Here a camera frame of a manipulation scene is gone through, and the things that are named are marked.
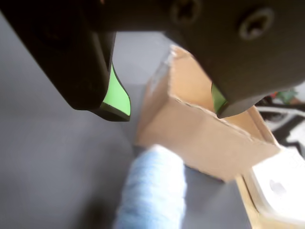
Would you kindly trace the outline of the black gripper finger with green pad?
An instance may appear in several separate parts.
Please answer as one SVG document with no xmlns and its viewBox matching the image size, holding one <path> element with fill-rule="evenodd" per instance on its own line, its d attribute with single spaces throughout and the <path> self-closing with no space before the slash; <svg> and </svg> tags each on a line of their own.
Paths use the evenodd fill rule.
<svg viewBox="0 0 305 229">
<path fill-rule="evenodd" d="M 69 106 L 111 122 L 128 122 L 131 100 L 116 75 L 114 33 L 88 18 L 102 0 L 3 0 L 0 10 Z"/>
<path fill-rule="evenodd" d="M 304 81 L 304 1 L 171 0 L 167 10 L 225 100 L 219 118 Z"/>
</svg>

